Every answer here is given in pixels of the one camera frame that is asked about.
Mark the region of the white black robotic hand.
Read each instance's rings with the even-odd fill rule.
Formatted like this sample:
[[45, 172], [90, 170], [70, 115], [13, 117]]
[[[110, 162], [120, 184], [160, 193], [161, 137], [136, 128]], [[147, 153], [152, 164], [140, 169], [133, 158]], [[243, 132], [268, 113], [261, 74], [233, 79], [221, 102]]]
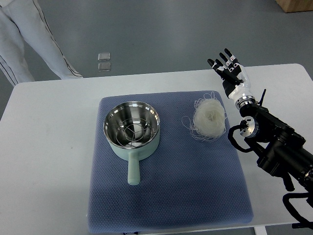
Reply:
[[220, 53], [221, 60], [208, 59], [208, 64], [222, 79], [222, 86], [227, 98], [233, 100], [239, 110], [246, 104], [255, 103], [255, 97], [250, 91], [248, 74], [238, 59], [228, 50]]

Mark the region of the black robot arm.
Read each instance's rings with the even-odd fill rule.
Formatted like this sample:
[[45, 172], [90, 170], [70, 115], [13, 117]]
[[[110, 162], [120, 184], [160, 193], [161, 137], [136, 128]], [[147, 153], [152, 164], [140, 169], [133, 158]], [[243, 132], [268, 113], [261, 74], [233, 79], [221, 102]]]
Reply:
[[313, 155], [303, 147], [306, 140], [251, 95], [240, 95], [235, 105], [242, 120], [229, 129], [231, 144], [241, 152], [254, 152], [259, 168], [282, 178], [288, 191], [282, 198], [283, 204], [298, 221], [293, 228], [312, 229], [313, 223], [290, 202], [305, 198], [310, 206], [313, 204]]

